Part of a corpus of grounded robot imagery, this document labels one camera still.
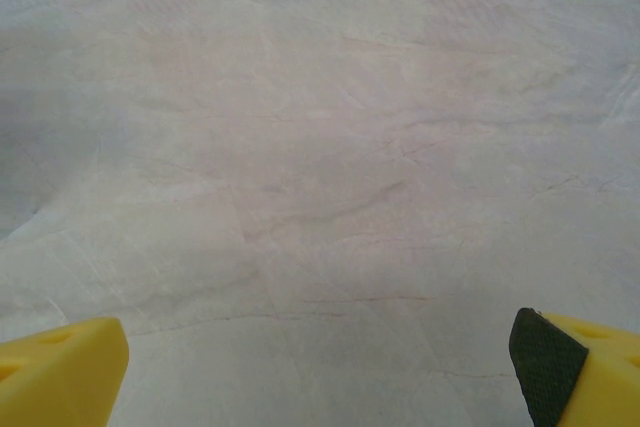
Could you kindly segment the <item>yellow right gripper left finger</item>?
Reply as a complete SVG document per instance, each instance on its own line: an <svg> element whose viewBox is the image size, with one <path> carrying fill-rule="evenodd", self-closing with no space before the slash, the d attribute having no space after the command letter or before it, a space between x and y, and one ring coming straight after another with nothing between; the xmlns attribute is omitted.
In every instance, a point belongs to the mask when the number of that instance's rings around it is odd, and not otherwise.
<svg viewBox="0 0 640 427"><path fill-rule="evenodd" d="M100 317L1 344L1 424L103 427L129 362L119 319Z"/></svg>

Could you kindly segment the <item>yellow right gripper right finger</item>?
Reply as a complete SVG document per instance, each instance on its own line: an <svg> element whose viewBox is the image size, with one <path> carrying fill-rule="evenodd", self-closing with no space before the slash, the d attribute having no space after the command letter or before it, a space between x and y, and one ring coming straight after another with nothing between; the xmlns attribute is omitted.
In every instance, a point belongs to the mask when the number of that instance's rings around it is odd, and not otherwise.
<svg viewBox="0 0 640 427"><path fill-rule="evenodd" d="M637 333L522 308L509 354L534 425L639 425Z"/></svg>

